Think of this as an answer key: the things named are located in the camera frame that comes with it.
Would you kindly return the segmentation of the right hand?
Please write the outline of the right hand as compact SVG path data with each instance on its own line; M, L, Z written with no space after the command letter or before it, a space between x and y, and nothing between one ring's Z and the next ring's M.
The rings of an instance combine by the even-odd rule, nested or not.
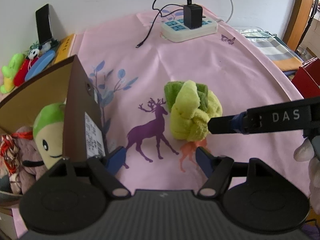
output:
M295 161L308 161L308 171L310 178L310 204L316 214L319 215L319 160L315 155L315 151L311 141L306 138L304 142L294 151Z

